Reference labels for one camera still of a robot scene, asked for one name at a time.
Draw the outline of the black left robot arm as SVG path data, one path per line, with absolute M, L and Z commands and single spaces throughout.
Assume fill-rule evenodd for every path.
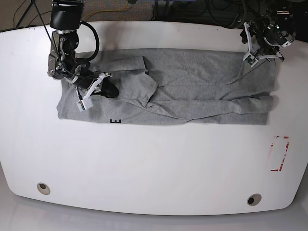
M 259 54 L 275 54 L 294 41 L 296 35 L 290 0 L 267 0 L 264 15 L 247 22 L 250 37 L 255 37 Z

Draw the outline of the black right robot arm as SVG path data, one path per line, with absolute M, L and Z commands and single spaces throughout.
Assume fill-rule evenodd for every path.
M 99 74 L 90 70 L 90 61 L 98 55 L 100 41 L 94 27 L 82 20 L 83 9 L 83 0 L 54 0 L 52 2 L 50 27 L 54 31 L 50 37 L 48 75 L 56 80 L 64 79 L 74 85 L 80 100 L 83 99 L 81 91 L 89 91 L 91 87 L 94 89 L 90 96 L 101 95 L 106 98 L 116 98 L 119 92 L 117 87 L 108 80 L 111 74 L 104 73 L 104 80 L 94 85 L 99 79 Z M 95 51 L 86 58 L 76 57 L 76 49 L 79 45 L 77 30 L 81 25 L 89 28 L 95 38 Z

